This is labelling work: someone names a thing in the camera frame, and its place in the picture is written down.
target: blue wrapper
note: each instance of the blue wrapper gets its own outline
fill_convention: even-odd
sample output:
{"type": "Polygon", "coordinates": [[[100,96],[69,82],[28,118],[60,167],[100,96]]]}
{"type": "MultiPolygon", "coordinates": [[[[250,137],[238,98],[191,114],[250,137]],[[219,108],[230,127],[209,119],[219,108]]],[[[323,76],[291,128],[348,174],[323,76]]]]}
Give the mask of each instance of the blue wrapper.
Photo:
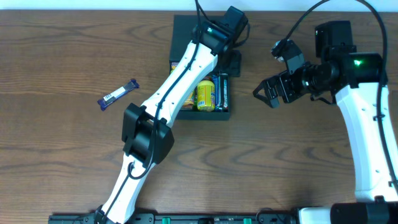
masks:
{"type": "Polygon", "coordinates": [[[135,79],[132,79],[124,86],[99,99],[97,103],[101,107],[101,110],[104,111],[109,105],[136,88],[139,88],[139,84],[135,79]]]}

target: yellow can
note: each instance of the yellow can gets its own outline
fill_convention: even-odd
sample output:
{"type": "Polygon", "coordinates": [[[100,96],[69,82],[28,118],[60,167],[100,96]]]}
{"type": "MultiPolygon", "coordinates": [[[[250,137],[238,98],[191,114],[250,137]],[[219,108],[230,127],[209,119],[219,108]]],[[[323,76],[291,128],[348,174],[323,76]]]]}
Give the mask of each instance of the yellow can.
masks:
{"type": "Polygon", "coordinates": [[[198,110],[213,111],[216,107],[215,86],[212,81],[203,80],[198,84],[198,110]]]}

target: black box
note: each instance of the black box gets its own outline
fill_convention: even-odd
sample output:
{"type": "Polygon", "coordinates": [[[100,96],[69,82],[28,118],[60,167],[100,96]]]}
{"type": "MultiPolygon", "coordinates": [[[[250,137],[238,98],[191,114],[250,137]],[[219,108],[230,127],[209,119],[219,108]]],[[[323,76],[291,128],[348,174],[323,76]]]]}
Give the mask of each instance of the black box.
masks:
{"type": "MultiPolygon", "coordinates": [[[[223,18],[223,16],[209,16],[210,20],[218,21],[223,18]]],[[[170,49],[169,66],[171,71],[172,62],[179,62],[183,57],[185,50],[189,42],[192,40],[192,30],[197,24],[196,16],[186,16],[186,15],[175,15],[174,16],[174,27],[173,27],[173,37],[172,46],[170,49]]],[[[216,68],[209,73],[213,74],[228,74],[227,81],[227,97],[228,97],[228,110],[227,111],[212,111],[203,112],[198,110],[184,111],[180,110],[176,119],[192,119],[192,120],[228,120],[231,116],[231,90],[230,81],[231,77],[239,77],[241,70],[241,54],[238,50],[233,50],[231,56],[231,63],[227,68],[221,68],[218,65],[216,68]]]]}

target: white wall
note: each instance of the white wall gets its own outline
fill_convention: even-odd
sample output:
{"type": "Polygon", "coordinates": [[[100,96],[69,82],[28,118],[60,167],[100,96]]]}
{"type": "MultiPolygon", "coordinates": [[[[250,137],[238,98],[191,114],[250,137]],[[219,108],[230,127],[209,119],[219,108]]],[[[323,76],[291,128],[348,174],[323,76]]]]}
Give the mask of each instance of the white wall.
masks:
{"type": "MultiPolygon", "coordinates": [[[[306,11],[319,0],[199,0],[206,11],[306,11]]],[[[398,12],[398,0],[368,0],[378,11],[398,12]]],[[[0,9],[194,10],[194,0],[0,0],[0,9]]],[[[367,11],[354,0],[333,0],[319,11],[367,11]]]]}

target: wood grain surface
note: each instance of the wood grain surface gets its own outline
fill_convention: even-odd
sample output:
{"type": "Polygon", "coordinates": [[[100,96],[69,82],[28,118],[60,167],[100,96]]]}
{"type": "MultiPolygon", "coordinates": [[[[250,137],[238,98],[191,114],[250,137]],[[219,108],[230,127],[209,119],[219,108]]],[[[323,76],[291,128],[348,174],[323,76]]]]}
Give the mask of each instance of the wood grain surface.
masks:
{"type": "MultiPolygon", "coordinates": [[[[0,11],[0,223],[46,223],[108,199],[122,163],[123,111],[168,75],[174,14],[150,11],[0,11]],[[141,85],[102,112],[96,101],[141,85]]],[[[270,109],[252,96],[285,69],[270,54],[302,12],[248,12],[242,74],[229,121],[177,121],[175,144],[148,176],[138,207],[160,213],[249,212],[354,201],[348,135],[336,106],[309,96],[270,109]]],[[[398,127],[398,14],[389,33],[391,116],[398,127]]],[[[381,52],[370,13],[314,12],[292,39],[315,58],[314,27],[348,19],[360,52],[381,52]]]]}

